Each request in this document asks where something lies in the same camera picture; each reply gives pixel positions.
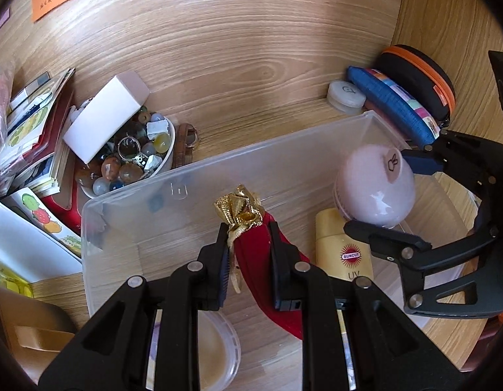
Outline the pink round compact case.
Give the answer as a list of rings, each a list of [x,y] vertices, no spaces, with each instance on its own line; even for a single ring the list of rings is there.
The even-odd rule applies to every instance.
[[[346,219],[391,229],[415,204],[414,174],[397,147],[363,145],[342,159],[333,198]]]

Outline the yellow sunscreen bottle white cap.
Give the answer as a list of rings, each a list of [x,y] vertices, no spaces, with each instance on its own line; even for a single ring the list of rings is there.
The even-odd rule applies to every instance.
[[[316,215],[316,265],[328,275],[353,281],[359,276],[374,279],[368,244],[350,238],[344,230],[345,219],[337,208]]]

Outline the clear tub cream contents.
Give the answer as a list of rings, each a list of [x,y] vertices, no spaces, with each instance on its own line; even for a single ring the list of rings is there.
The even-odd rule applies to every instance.
[[[198,312],[198,364],[201,390],[225,390],[237,375],[241,344],[220,311]]]

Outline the red velvet pouch gold top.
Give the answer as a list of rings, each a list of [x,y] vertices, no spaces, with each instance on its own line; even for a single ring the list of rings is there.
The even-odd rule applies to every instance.
[[[274,217],[244,185],[238,185],[214,205],[229,227],[234,288],[240,290],[245,282],[265,316],[302,339],[302,303],[308,296],[308,280],[295,265],[309,259],[286,239]]]

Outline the blue patchwork pouch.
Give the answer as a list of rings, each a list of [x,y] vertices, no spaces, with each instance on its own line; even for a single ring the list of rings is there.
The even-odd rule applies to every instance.
[[[431,145],[439,137],[440,127],[432,114],[384,73],[351,65],[347,76],[419,148]]]

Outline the clear plastic storage bin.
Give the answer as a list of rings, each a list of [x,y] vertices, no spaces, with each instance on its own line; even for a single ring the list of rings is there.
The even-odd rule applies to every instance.
[[[316,216],[334,204],[342,161],[366,145],[403,150],[406,143],[373,113],[349,117],[192,163],[90,200],[82,214],[84,290],[90,316],[130,277],[170,276],[196,259],[229,225],[234,251],[228,297],[220,310],[241,344],[227,390],[302,390],[302,343],[256,305],[244,279],[234,292],[236,238],[264,226],[313,259]],[[394,228],[433,248],[468,234],[437,179],[415,177],[415,203]]]

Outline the brown ceramic mug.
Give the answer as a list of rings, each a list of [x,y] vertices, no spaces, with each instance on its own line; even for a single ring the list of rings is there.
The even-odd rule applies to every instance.
[[[0,285],[0,338],[34,382],[76,332],[62,308]]]

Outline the black orange zip case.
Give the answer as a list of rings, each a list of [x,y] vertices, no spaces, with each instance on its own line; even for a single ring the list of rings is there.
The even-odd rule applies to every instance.
[[[456,107],[454,84],[432,58],[409,45],[396,44],[381,51],[373,69],[412,95],[440,127],[449,126]]]

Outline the small white round container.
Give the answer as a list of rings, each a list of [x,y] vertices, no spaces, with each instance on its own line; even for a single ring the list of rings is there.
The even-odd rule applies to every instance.
[[[365,101],[365,94],[348,81],[334,80],[328,86],[327,102],[345,114],[355,116],[361,113]]]

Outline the white file holder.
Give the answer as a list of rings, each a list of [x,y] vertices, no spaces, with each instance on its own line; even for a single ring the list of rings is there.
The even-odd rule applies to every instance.
[[[77,256],[1,202],[0,262],[27,282],[82,272]]]

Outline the fruit sticker sheet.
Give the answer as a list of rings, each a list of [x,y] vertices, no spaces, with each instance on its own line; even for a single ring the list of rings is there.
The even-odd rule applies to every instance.
[[[30,188],[20,189],[1,202],[81,257],[81,237],[60,221]]]

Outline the white bowl of beads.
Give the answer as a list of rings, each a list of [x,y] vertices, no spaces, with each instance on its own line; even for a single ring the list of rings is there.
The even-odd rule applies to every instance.
[[[74,179],[93,199],[172,168],[173,123],[145,106],[106,141],[90,163],[77,162]]]

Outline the stack of booklets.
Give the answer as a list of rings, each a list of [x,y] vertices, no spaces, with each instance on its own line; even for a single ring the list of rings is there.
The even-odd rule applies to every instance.
[[[69,107],[63,94],[75,72],[68,68],[50,78],[6,119],[5,141],[0,145],[0,197],[17,175],[42,157],[51,138],[60,135]]]

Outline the white pink rectangular box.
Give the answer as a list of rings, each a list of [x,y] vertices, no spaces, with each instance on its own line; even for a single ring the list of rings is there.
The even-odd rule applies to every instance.
[[[115,75],[69,126],[63,140],[83,162],[90,163],[146,102],[149,88],[134,71]]]

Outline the pink paper note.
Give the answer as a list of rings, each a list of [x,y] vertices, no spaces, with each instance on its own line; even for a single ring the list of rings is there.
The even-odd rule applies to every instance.
[[[0,29],[4,26],[4,24],[8,21],[9,18],[10,18],[10,8],[8,7],[0,17]]]

